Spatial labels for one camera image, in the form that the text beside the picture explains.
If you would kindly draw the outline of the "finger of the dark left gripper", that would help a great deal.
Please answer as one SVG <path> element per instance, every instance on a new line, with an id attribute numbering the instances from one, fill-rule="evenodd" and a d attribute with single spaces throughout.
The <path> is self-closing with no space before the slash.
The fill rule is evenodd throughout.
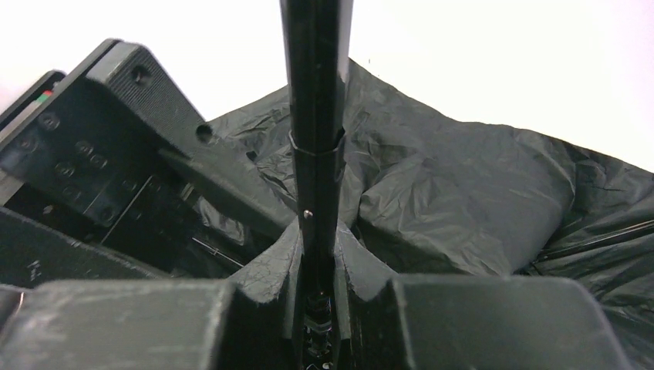
<path id="1" fill-rule="evenodd" d="M 162 136 L 160 155 L 216 210 L 267 237 L 280 237 L 295 212 L 278 198 L 258 168 L 206 123 Z"/>

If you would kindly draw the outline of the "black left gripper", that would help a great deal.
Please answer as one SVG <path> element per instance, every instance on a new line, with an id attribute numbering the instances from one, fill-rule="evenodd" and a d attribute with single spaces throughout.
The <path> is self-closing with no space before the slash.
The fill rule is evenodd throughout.
<path id="1" fill-rule="evenodd" d="M 108 39 L 1 116 L 1 276 L 204 276 L 187 158 L 201 117 L 142 45 Z"/>

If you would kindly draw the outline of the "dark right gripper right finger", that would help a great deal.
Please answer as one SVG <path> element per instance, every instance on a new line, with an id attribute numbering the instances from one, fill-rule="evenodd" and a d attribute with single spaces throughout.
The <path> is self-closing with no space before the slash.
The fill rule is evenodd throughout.
<path id="1" fill-rule="evenodd" d="M 336 230 L 337 369 L 628 369 L 598 302 L 559 277 L 398 274 Z"/>

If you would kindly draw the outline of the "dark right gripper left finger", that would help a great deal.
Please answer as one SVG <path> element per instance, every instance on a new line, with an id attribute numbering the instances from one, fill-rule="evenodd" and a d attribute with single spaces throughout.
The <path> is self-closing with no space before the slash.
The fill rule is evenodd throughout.
<path id="1" fill-rule="evenodd" d="M 55 281 L 2 332 L 3 369 L 297 369 L 297 223 L 224 280 Z"/>

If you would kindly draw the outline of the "beige folding umbrella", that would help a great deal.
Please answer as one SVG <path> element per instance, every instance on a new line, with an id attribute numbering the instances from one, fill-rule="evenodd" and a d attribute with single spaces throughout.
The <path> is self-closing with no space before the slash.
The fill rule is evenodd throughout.
<path id="1" fill-rule="evenodd" d="M 288 85 L 206 123 L 294 212 L 299 366 L 340 348 L 336 230 L 398 274 L 565 278 L 653 367 L 653 175 L 527 129 L 460 122 L 347 56 L 352 5 L 281 4 Z"/>

